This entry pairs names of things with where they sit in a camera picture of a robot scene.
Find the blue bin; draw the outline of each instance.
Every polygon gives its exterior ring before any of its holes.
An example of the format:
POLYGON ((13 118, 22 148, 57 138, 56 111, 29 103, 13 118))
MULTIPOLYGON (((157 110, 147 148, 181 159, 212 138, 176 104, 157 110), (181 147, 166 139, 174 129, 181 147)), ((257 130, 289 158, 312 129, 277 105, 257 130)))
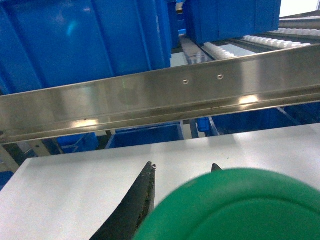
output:
POLYGON ((65 154, 94 151, 99 146, 95 133, 62 136, 57 141, 65 154))
POLYGON ((0 191, 5 187, 13 175, 14 173, 12 171, 0 172, 0 191))
POLYGON ((164 0, 2 0, 0 29, 3 94, 170 67, 164 0))
POLYGON ((186 33, 204 44, 277 30, 280 6, 281 0, 186 0, 186 33))
POLYGON ((183 139, 181 124, 171 124, 117 132, 110 138, 105 149, 173 142, 183 139))
POLYGON ((320 102, 287 106, 284 110, 303 125, 320 123, 320 102))
POLYGON ((185 15, 183 13, 179 13, 176 15, 176 17, 177 17, 178 30, 186 29, 185 15))
POLYGON ((183 123, 181 121, 173 121, 173 122, 160 123, 160 124, 154 124, 154 125, 121 128, 121 129, 115 130, 115 132, 116 133, 126 133, 126 132, 131 132, 131 131, 142 130, 142 129, 158 128, 158 127, 165 127, 165 126, 179 125, 179 124, 181 125, 183 123))
POLYGON ((179 33, 178 33, 178 17, 176 12, 176 0, 166 0, 169 13, 169 24, 171 32, 171 47, 177 48, 179 45, 179 33))
POLYGON ((277 108, 212 117, 221 135, 285 128, 301 123, 277 108))

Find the metal support leg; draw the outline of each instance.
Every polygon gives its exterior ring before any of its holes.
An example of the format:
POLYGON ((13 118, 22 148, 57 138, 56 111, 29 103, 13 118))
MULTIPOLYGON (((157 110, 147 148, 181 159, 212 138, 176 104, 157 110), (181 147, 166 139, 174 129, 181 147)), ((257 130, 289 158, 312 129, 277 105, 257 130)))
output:
POLYGON ((6 164, 7 168, 15 173, 19 165, 17 162, 13 159, 13 157, 5 150, 5 148, 0 145, 0 159, 6 164))
POLYGON ((28 141, 28 144, 38 157, 51 156, 50 152, 41 140, 28 141))

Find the screw hole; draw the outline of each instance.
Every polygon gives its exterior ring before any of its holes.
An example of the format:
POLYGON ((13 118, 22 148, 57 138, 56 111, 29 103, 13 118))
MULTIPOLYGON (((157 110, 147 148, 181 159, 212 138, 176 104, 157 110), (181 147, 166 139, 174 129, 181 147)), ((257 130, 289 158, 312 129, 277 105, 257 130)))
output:
POLYGON ((224 77, 225 77, 225 76, 223 76, 222 74, 220 74, 220 75, 216 76, 216 79, 222 80, 222 79, 224 79, 224 77))

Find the metal frame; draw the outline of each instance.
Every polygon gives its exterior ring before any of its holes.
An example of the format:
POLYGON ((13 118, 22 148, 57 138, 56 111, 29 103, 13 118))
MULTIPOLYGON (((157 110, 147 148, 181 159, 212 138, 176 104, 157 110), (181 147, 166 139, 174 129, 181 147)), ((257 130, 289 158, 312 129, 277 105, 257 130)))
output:
POLYGON ((280 28, 286 29, 320 29, 319 18, 284 18, 280 19, 280 28))
POLYGON ((15 173, 18 170, 19 165, 2 145, 0 145, 0 159, 3 161, 9 171, 15 173))
POLYGON ((320 45, 0 96, 0 143, 320 101, 320 45))

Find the white roller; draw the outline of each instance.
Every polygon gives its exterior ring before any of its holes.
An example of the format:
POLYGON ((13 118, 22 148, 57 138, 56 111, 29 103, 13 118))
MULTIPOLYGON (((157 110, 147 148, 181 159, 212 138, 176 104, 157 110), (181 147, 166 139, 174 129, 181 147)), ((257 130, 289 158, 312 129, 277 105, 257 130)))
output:
POLYGON ((300 48, 300 47, 311 45, 310 43, 302 44, 299 41, 292 42, 292 41, 278 40, 278 39, 272 39, 272 38, 266 38, 266 37, 260 37, 260 36, 250 36, 250 35, 244 36, 242 40, 251 42, 251 43, 257 43, 261 45, 275 47, 279 49, 292 49, 292 48, 300 48))
POLYGON ((296 28, 279 28, 276 31, 270 31, 270 33, 276 34, 294 34, 294 35, 302 35, 302 36, 319 36, 320 30, 318 29, 296 29, 296 28))
POLYGON ((203 48, 210 54, 212 54, 212 56, 217 60, 237 57, 233 53, 223 50, 221 47, 218 47, 210 42, 206 42, 205 44, 203 44, 203 48))

